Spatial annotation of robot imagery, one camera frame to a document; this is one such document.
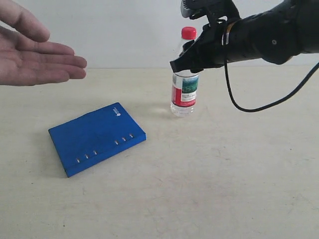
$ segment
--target bottle label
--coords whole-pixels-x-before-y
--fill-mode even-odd
[[[183,78],[173,75],[172,97],[174,105],[191,107],[196,103],[198,75]]]

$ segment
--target hand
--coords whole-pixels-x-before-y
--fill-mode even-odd
[[[0,85],[34,86],[83,79],[86,60],[65,45],[48,42],[49,31],[35,16],[12,2],[0,1]]]

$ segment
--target red bottle cap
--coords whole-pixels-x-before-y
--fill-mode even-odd
[[[195,27],[186,26],[181,30],[181,37],[185,40],[195,40],[197,31]]]

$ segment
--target clear plastic bottle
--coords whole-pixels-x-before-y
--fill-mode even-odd
[[[197,36],[196,28],[184,27],[181,31],[181,41],[178,46],[178,54],[183,52],[183,45],[194,40]],[[197,98],[198,73],[185,70],[173,74],[172,96],[170,109],[178,117],[186,117],[194,112]]]

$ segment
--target blue box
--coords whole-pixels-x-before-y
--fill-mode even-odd
[[[68,177],[146,140],[146,133],[120,103],[49,129]]]

